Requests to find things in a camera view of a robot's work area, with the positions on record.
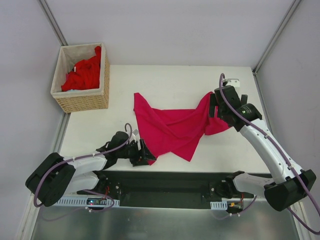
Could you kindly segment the magenta t shirt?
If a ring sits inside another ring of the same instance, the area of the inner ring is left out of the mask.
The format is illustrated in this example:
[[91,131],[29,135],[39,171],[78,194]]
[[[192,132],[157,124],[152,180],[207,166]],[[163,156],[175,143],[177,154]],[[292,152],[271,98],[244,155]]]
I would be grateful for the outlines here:
[[218,117],[210,117],[208,92],[192,109],[152,108],[138,92],[134,94],[135,113],[140,137],[158,158],[167,153],[190,162],[203,135],[211,136],[229,129]]

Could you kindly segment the wicker laundry basket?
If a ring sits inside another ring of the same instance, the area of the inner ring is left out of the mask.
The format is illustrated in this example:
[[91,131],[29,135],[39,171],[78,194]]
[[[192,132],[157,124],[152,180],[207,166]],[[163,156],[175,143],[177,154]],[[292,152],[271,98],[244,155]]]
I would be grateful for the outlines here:
[[[74,69],[77,62],[95,56],[95,47],[101,47],[99,88],[62,91],[66,74]],[[107,109],[109,106],[110,64],[105,45],[102,42],[62,46],[59,50],[50,94],[65,113]]]

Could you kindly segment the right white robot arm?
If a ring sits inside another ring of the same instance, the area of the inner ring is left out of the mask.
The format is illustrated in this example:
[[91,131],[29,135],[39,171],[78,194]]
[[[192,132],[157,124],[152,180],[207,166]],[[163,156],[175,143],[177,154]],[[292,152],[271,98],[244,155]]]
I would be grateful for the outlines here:
[[271,177],[236,171],[225,178],[219,189],[225,198],[241,193],[264,197],[274,210],[281,212],[305,198],[317,177],[311,169],[303,170],[290,158],[268,130],[261,113],[247,99],[247,95],[238,96],[231,85],[217,88],[210,95],[209,115],[235,128],[253,146]]

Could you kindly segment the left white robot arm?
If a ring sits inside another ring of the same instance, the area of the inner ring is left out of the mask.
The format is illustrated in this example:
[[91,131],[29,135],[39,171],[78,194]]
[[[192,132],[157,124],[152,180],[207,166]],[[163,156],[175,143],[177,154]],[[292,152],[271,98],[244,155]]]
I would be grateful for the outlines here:
[[34,194],[35,203],[45,207],[78,191],[90,190],[99,195],[106,188],[99,172],[114,166],[119,159],[128,159],[132,166],[139,167],[151,165],[157,158],[143,139],[118,131],[93,153],[70,160],[57,152],[49,154],[27,178],[25,186]]

